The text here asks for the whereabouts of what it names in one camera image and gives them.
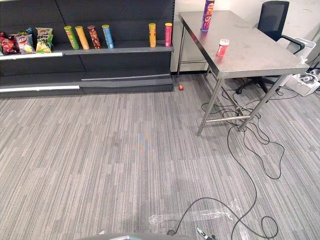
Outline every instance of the clear tape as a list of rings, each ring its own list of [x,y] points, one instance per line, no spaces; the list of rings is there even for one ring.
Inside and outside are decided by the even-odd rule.
[[[239,207],[238,201],[236,199],[234,201],[231,201],[228,204],[228,207],[238,216],[241,215],[241,208]],[[181,216],[182,216],[181,213],[151,215],[148,217],[148,221],[152,229],[160,229],[163,227],[175,228],[176,225],[179,223]],[[200,211],[189,211],[184,216],[183,221],[192,222],[192,221],[201,221],[201,220],[212,220],[212,219],[219,219],[222,217],[226,217],[230,220],[236,219],[235,216],[231,213],[231,211],[224,206],[219,209],[214,208],[214,209],[205,209]],[[248,229],[241,223],[238,225],[238,228],[239,228],[239,233],[241,235],[241,239],[249,240]]]

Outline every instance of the table leg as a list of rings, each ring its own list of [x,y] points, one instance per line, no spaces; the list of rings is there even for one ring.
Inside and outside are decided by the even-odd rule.
[[[208,65],[205,75],[208,76],[209,72],[210,72],[210,66]]]
[[[255,117],[255,115],[258,113],[258,111],[263,107],[263,105],[269,100],[269,98],[276,92],[276,89],[280,86],[283,79],[286,78],[287,75],[281,75],[277,81],[273,84],[273,86],[270,88],[270,90],[264,95],[264,97],[260,100],[257,106],[253,109],[253,111],[250,114],[250,118],[247,118],[244,120],[244,122],[241,124],[241,126],[238,128],[238,131],[243,130],[248,122]]]
[[[221,79],[218,79],[217,82],[216,82],[216,85],[215,85],[215,88],[214,88],[214,91],[212,93],[212,96],[211,96],[211,99],[210,99],[210,102],[209,102],[209,105],[208,105],[208,108],[206,109],[205,111],[205,114],[202,118],[202,122],[199,126],[199,129],[198,129],[198,132],[196,133],[198,136],[200,136],[202,130],[204,129],[204,126],[206,124],[206,121],[209,117],[209,114],[218,98],[218,94],[219,94],[219,91],[221,89],[221,87],[223,86],[223,83],[225,82],[225,79],[224,78],[221,78]]]
[[[182,26],[182,36],[181,36],[181,44],[180,44],[180,52],[179,52],[179,60],[178,60],[178,68],[176,70],[176,77],[179,77],[180,73],[180,66],[181,66],[181,60],[182,60],[182,51],[184,49],[184,43],[185,43],[185,36],[186,36],[186,28]]]

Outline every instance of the floor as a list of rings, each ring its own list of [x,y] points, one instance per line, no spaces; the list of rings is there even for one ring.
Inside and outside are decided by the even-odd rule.
[[[232,125],[211,123],[196,136],[209,92],[201,75],[181,75],[179,83],[183,91],[0,99],[0,239],[73,240],[102,230],[165,234],[201,197],[224,202],[239,217],[246,213],[254,185],[228,150]],[[226,88],[241,83],[230,80]],[[273,98],[296,96],[281,91]],[[234,97],[244,106],[262,96],[251,86]],[[230,130],[231,152],[257,189],[243,222],[263,235],[261,219],[270,216],[279,228],[274,239],[317,240],[320,95],[271,100],[260,114],[261,129],[285,147],[282,175],[266,175],[280,174],[280,146],[260,144],[246,131],[265,173],[245,148],[244,133]],[[230,239],[236,221],[222,204],[201,200],[178,234],[200,240],[198,226]],[[276,231],[270,219],[263,226],[267,236]],[[233,239],[262,238],[239,223]]]

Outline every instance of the blue chip can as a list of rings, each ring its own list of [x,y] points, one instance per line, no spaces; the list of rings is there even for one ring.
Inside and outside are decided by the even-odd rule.
[[[106,41],[106,44],[108,46],[108,49],[114,48],[114,42],[112,41],[111,32],[110,32],[110,26],[108,24],[102,25],[104,38]]]

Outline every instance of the white cup lid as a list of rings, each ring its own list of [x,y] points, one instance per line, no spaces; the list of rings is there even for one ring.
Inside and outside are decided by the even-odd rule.
[[[228,39],[220,39],[220,42],[219,42],[221,46],[228,46],[229,43],[230,41]]]

